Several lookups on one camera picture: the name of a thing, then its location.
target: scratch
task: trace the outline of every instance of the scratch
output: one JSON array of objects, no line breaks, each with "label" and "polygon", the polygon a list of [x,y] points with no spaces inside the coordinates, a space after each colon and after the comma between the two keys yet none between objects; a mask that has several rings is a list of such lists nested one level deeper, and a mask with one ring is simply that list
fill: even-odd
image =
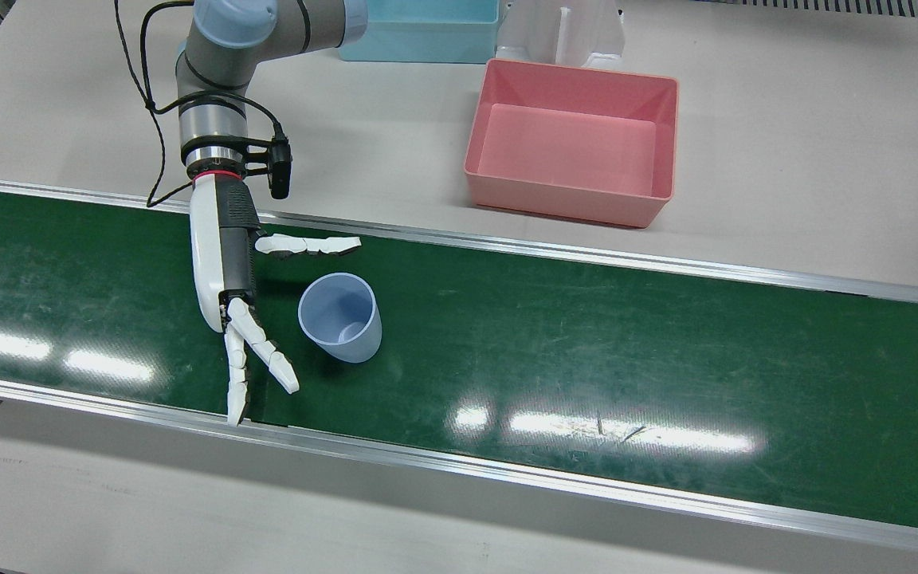
[{"label": "scratch", "polygon": [[638,435],[638,434],[640,434],[641,432],[644,432],[645,429],[647,429],[647,425],[642,425],[640,428],[638,428],[638,429],[634,430],[633,432],[630,432],[629,434],[627,434],[627,435],[626,435],[626,438],[624,438],[624,439],[622,440],[622,442],[620,442],[619,444],[626,444],[626,441],[627,441],[628,439],[631,439],[631,438],[633,438],[633,436]]}]

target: white plastic holder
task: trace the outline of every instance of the white plastic holder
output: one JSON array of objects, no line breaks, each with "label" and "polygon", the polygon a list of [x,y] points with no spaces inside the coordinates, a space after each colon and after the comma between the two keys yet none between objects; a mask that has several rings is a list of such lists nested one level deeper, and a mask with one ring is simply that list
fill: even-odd
[{"label": "white plastic holder", "polygon": [[499,58],[616,69],[626,48],[615,0],[513,0],[498,30]]}]

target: white robotic hand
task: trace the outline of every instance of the white robotic hand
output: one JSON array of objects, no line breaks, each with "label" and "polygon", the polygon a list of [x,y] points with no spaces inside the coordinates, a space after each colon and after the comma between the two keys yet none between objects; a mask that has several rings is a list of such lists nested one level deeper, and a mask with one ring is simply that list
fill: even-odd
[{"label": "white robotic hand", "polygon": [[255,288],[252,248],[263,254],[347,254],[360,247],[358,237],[303,239],[263,233],[250,190],[233,174],[200,175],[190,197],[190,244],[194,286],[204,320],[223,333],[229,360],[226,422],[237,425],[247,406],[247,346],[265,362],[290,395],[300,381],[290,360],[269,341],[253,315]]}]

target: robotic finger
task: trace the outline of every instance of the robotic finger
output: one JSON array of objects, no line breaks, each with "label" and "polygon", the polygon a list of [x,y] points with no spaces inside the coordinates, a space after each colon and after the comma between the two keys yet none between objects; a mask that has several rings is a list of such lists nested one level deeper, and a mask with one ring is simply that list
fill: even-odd
[{"label": "robotic finger", "polygon": [[359,250],[359,237],[328,237],[312,239],[274,234],[261,237],[254,243],[255,250],[262,254],[290,255],[345,255]]},{"label": "robotic finger", "polygon": [[226,395],[226,422],[236,426],[247,407],[247,352],[243,336],[226,329],[226,355],[229,356],[229,393]]},{"label": "robotic finger", "polygon": [[243,299],[237,297],[229,301],[229,309],[226,310],[226,313],[229,317],[226,331],[236,331],[243,337],[253,352],[265,362],[271,375],[274,375],[285,392],[291,395],[300,390],[300,381],[296,378],[292,364],[285,359],[285,355],[274,346],[273,342],[267,340],[265,330],[254,319],[249,306]]}]

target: pink bin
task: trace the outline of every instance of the pink bin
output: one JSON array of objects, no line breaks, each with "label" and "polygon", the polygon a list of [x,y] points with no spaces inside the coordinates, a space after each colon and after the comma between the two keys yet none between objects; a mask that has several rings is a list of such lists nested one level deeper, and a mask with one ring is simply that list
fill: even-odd
[{"label": "pink bin", "polygon": [[466,152],[478,206],[648,226],[673,195],[678,81],[488,62]]}]

